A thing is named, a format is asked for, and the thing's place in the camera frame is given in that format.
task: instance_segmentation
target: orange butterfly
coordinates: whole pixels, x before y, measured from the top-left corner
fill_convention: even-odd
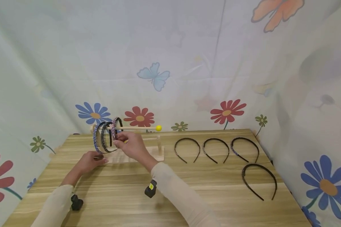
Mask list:
[[[304,0],[261,0],[253,10],[251,22],[259,22],[271,13],[269,16],[271,19],[264,27],[264,33],[272,32],[282,19],[284,22],[288,21],[303,5]]]

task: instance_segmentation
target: beige sleeve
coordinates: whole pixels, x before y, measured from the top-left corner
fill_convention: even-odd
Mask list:
[[[72,185],[56,188],[45,201],[32,227],[60,227],[71,208],[72,191]]]
[[[211,208],[165,163],[152,169],[159,191],[178,209],[189,226],[221,226]]]

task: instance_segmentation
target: person's right hand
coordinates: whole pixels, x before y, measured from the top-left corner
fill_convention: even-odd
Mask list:
[[[149,156],[149,152],[144,145],[142,136],[140,134],[130,132],[130,131],[122,131],[118,133],[118,140],[114,141],[114,144],[118,146],[125,155],[129,156],[140,161],[140,158],[144,158]]]

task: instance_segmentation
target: green flower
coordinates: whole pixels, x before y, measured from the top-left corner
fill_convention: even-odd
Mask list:
[[[256,117],[255,120],[259,122],[259,125],[261,127],[265,127],[266,123],[268,123],[268,121],[266,120],[266,116],[264,117],[263,115],[261,115],[260,117]]]
[[[35,143],[30,143],[30,145],[33,146],[32,152],[34,153],[38,153],[39,149],[43,150],[44,146],[46,146],[44,140],[42,140],[42,138],[40,138],[39,136],[37,136],[37,138],[33,137],[33,140],[35,141]]]
[[[188,124],[185,124],[183,121],[178,124],[178,123],[175,123],[176,126],[172,126],[171,129],[173,129],[173,131],[185,131],[186,129],[188,129]]]

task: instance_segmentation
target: blue flower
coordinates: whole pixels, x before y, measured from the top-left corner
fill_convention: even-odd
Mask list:
[[[312,227],[321,227],[321,222],[317,220],[316,214],[314,212],[309,212],[307,207],[302,207],[302,211],[304,215],[306,215],[309,223],[311,223]]]
[[[94,111],[92,110],[91,106],[89,105],[89,103],[84,102],[84,106],[86,108],[84,108],[81,105],[76,105],[76,108],[79,111],[79,117],[82,119],[88,119],[86,120],[86,123],[91,125],[93,124],[95,121],[96,123],[100,123],[102,121],[112,121],[111,119],[106,118],[107,116],[110,116],[110,113],[106,112],[108,110],[107,107],[101,107],[100,103],[95,103],[94,105]]]
[[[312,177],[302,173],[302,180],[306,184],[316,187],[306,192],[307,197],[317,199],[322,194],[318,202],[319,208],[326,210],[328,203],[330,203],[333,214],[338,219],[341,219],[341,211],[336,203],[337,201],[341,205],[341,185],[335,185],[341,181],[341,167],[336,169],[335,173],[331,176],[332,163],[331,159],[326,155],[321,156],[320,165],[316,161],[313,161],[313,164],[311,162],[305,162],[304,166]]]
[[[32,182],[29,182],[29,185],[27,186],[27,189],[30,189],[36,181],[37,181],[37,179],[34,178]]]

